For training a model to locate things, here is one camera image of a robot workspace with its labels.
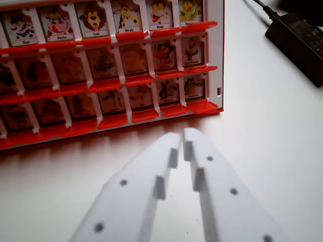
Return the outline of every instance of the cartoon giraffe card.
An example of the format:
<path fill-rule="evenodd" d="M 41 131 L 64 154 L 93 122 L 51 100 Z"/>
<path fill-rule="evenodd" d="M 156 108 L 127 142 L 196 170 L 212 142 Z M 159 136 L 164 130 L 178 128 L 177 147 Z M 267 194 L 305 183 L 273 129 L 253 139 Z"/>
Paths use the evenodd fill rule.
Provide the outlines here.
<path fill-rule="evenodd" d="M 141 31 L 139 6 L 132 0 L 111 2 L 117 33 Z"/>
<path fill-rule="evenodd" d="M 120 46 L 120 54 L 126 76 L 148 73 L 146 51 L 139 44 Z"/>
<path fill-rule="evenodd" d="M 53 99 L 41 98 L 31 102 L 31 105 L 41 127 L 65 123 L 61 106 Z"/>
<path fill-rule="evenodd" d="M 71 52 L 51 55 L 60 84 L 86 82 L 81 59 Z"/>
<path fill-rule="evenodd" d="M 180 102 L 178 84 L 173 79 L 160 80 L 156 82 L 158 102 L 160 106 Z"/>
<path fill-rule="evenodd" d="M 74 39 L 69 14 L 59 5 L 39 8 L 38 15 L 47 41 Z"/>
<path fill-rule="evenodd" d="M 92 98 L 85 93 L 65 97 L 72 121 L 96 117 Z"/>
<path fill-rule="evenodd" d="M 203 42 L 199 37 L 182 39 L 183 67 L 192 67 L 204 64 Z"/>
<path fill-rule="evenodd" d="M 205 98 L 205 81 L 200 75 L 185 78 L 185 101 Z"/>
<path fill-rule="evenodd" d="M 0 114 L 9 133 L 33 128 L 27 110 L 21 103 L 1 105 Z"/>
<path fill-rule="evenodd" d="M 107 48 L 88 49 L 86 55 L 94 81 L 118 76 L 115 55 Z"/>
<path fill-rule="evenodd" d="M 46 63 L 35 56 L 16 59 L 17 69 L 26 89 L 51 87 L 51 79 Z"/>
<path fill-rule="evenodd" d="M 96 2 L 75 4 L 76 14 L 85 38 L 109 35 L 105 10 Z"/>
<path fill-rule="evenodd" d="M 2 13 L 2 23 L 10 46 L 38 43 L 31 18 L 21 10 Z"/>
<path fill-rule="evenodd" d="M 202 22 L 202 0 L 179 0 L 180 27 Z"/>
<path fill-rule="evenodd" d="M 17 91 L 18 88 L 10 69 L 0 64 L 0 95 Z"/>
<path fill-rule="evenodd" d="M 112 115 L 126 112 L 123 95 L 117 90 L 98 92 L 99 102 L 103 115 Z"/>
<path fill-rule="evenodd" d="M 176 50 L 169 40 L 151 43 L 153 64 L 155 71 L 175 69 Z"/>
<path fill-rule="evenodd" d="M 141 110 L 153 107 L 151 89 L 145 84 L 128 87 L 128 94 L 132 110 Z"/>
<path fill-rule="evenodd" d="M 173 26 L 172 3 L 168 0 L 146 1 L 150 30 L 168 29 Z"/>

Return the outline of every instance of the cartoon character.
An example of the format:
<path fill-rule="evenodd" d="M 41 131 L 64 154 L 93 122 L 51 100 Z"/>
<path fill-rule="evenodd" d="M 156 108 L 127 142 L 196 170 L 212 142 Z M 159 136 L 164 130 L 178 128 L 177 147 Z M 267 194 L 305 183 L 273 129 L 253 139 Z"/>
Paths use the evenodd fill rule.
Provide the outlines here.
<path fill-rule="evenodd" d="M 191 61 L 192 57 L 198 53 L 198 49 L 195 48 L 196 42 L 194 38 L 190 38 L 188 40 L 188 50 L 185 50 L 185 54 L 187 55 L 187 60 Z"/>
<path fill-rule="evenodd" d="M 192 21 L 196 19 L 198 15 L 201 15 L 200 7 L 197 4 L 193 4 L 193 0 L 185 0 L 182 3 L 183 11 L 180 11 L 180 21 Z"/>
<path fill-rule="evenodd" d="M 8 116 L 18 125 L 28 123 L 26 110 L 17 104 L 9 104 L 7 106 L 7 113 Z"/>
<path fill-rule="evenodd" d="M 165 1 L 164 0 L 154 0 L 151 4 L 152 12 L 150 14 L 150 17 L 152 21 L 158 22 L 159 24 L 162 23 L 162 21 L 165 21 L 168 17 L 168 12 L 165 11 Z"/>
<path fill-rule="evenodd" d="M 15 16 L 9 15 L 11 30 L 15 32 L 16 39 L 32 38 L 34 37 L 34 27 L 31 23 L 24 19 L 22 14 Z"/>
<path fill-rule="evenodd" d="M 157 51 L 155 52 L 154 56 L 159 58 L 160 66 L 173 63 L 172 58 L 170 58 L 170 54 L 173 49 L 174 47 L 170 44 L 169 41 L 157 46 Z"/>
<path fill-rule="evenodd" d="M 100 30 L 106 23 L 105 13 L 93 3 L 87 5 L 80 20 L 83 21 L 86 28 L 92 31 Z"/>
<path fill-rule="evenodd" d="M 136 9 L 130 9 L 130 7 L 121 5 L 121 8 L 118 10 L 115 10 L 113 14 L 120 14 L 120 22 L 119 22 L 119 29 L 126 27 L 126 20 L 129 18 L 132 20 L 132 22 L 135 24 L 135 26 L 139 26 L 141 24 L 140 17 L 137 15 L 133 15 L 131 13 L 137 12 Z"/>
<path fill-rule="evenodd" d="M 171 86 L 169 80 L 161 83 L 162 90 L 159 92 L 159 97 L 161 99 L 167 99 L 168 97 L 174 96 L 174 91 L 177 90 L 177 87 Z"/>
<path fill-rule="evenodd" d="M 46 18 L 48 19 L 47 37 L 73 33 L 73 29 L 70 27 L 70 23 L 57 8 L 50 10 L 47 13 Z"/>
<path fill-rule="evenodd" d="M 196 93 L 196 87 L 202 86 L 201 83 L 196 83 L 194 77 L 188 78 L 184 85 L 185 95 L 193 95 Z"/>
<path fill-rule="evenodd" d="M 1 82 L 5 87 L 10 87 L 15 84 L 14 77 L 9 69 L 0 64 L 0 83 Z"/>

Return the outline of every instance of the white table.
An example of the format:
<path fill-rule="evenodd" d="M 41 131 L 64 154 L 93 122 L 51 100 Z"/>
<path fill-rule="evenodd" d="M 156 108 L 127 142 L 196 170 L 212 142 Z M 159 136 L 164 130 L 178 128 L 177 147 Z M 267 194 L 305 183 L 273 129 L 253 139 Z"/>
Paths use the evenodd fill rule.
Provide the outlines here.
<path fill-rule="evenodd" d="M 321 241 L 323 89 L 265 38 L 267 26 L 243 1 L 227 0 L 225 19 L 223 113 L 2 156 L 0 240 L 67 241 L 116 171 L 161 135 L 194 127 L 212 138 L 290 241 Z M 203 241 L 199 197 L 182 154 L 151 241 Z"/>

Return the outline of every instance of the cartoon cow card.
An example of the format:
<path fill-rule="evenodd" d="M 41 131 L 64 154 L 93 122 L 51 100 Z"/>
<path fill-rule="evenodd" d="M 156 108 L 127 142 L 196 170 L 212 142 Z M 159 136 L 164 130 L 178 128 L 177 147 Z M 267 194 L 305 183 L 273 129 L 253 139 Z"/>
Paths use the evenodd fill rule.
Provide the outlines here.
<path fill-rule="evenodd" d="M 38 14 L 47 41 L 74 39 L 69 14 L 59 5 L 39 8 Z"/>
<path fill-rule="evenodd" d="M 21 10 L 2 13 L 2 22 L 10 46 L 38 43 L 31 18 L 24 15 Z"/>
<path fill-rule="evenodd" d="M 96 2 L 75 4 L 75 9 L 83 37 L 109 35 L 105 11 Z"/>
<path fill-rule="evenodd" d="M 88 49 L 86 55 L 94 81 L 118 76 L 115 55 L 109 52 L 106 47 Z"/>
<path fill-rule="evenodd" d="M 170 1 L 148 0 L 146 6 L 150 30 L 172 28 L 173 14 Z"/>
<path fill-rule="evenodd" d="M 132 0 L 111 2 L 117 33 L 141 31 L 139 5 Z"/>

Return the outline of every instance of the cartoon duck card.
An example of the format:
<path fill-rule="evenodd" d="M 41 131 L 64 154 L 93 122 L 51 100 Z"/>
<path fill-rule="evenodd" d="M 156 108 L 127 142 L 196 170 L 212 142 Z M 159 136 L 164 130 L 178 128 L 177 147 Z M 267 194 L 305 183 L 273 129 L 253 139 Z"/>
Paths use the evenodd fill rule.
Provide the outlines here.
<path fill-rule="evenodd" d="M 46 64 L 35 56 L 16 59 L 17 69 L 26 89 L 51 87 Z"/>
<path fill-rule="evenodd" d="M 141 110 L 153 107 L 151 89 L 145 84 L 128 87 L 128 95 L 132 110 Z"/>
<path fill-rule="evenodd" d="M 74 39 L 69 14 L 59 5 L 38 8 L 38 15 L 47 41 Z"/>
<path fill-rule="evenodd" d="M 65 118 L 58 102 L 51 98 L 42 98 L 31 102 L 41 127 L 65 123 Z"/>
<path fill-rule="evenodd" d="M 203 42 L 199 37 L 182 39 L 183 67 L 193 67 L 204 64 Z"/>
<path fill-rule="evenodd" d="M 126 111 L 123 95 L 117 90 L 98 92 L 103 115 L 124 113 Z"/>
<path fill-rule="evenodd" d="M 33 128 L 23 104 L 2 105 L 0 111 L 9 133 Z"/>
<path fill-rule="evenodd" d="M 153 64 L 155 71 L 166 71 L 175 69 L 176 50 L 169 40 L 154 42 L 151 44 Z"/>
<path fill-rule="evenodd" d="M 120 54 L 125 75 L 148 73 L 146 51 L 139 44 L 120 46 Z"/>
<path fill-rule="evenodd" d="M 86 82 L 81 59 L 73 53 L 52 54 L 51 59 L 60 84 Z"/>
<path fill-rule="evenodd" d="M 180 26 L 202 22 L 202 0 L 179 0 Z"/>
<path fill-rule="evenodd" d="M 185 78 L 185 101 L 203 99 L 205 97 L 205 81 L 200 75 Z"/>
<path fill-rule="evenodd" d="M 118 76 L 115 55 L 107 48 L 88 49 L 86 55 L 94 81 Z"/>
<path fill-rule="evenodd" d="M 17 91 L 18 88 L 10 69 L 0 64 L 0 95 Z"/>
<path fill-rule="evenodd" d="M 150 30 L 168 29 L 173 26 L 172 3 L 168 0 L 146 1 Z"/>
<path fill-rule="evenodd" d="M 96 117 L 92 98 L 85 93 L 65 97 L 72 121 Z"/>
<path fill-rule="evenodd" d="M 21 10 L 2 13 L 2 23 L 10 46 L 38 43 L 31 18 L 24 15 Z"/>
<path fill-rule="evenodd" d="M 158 101 L 160 106 L 180 102 L 178 84 L 173 79 L 160 80 L 156 82 Z"/>
<path fill-rule="evenodd" d="M 132 0 L 126 0 L 112 1 L 111 6 L 117 33 L 142 30 L 139 5 Z"/>
<path fill-rule="evenodd" d="M 105 10 L 96 2 L 75 4 L 83 38 L 109 35 Z"/>

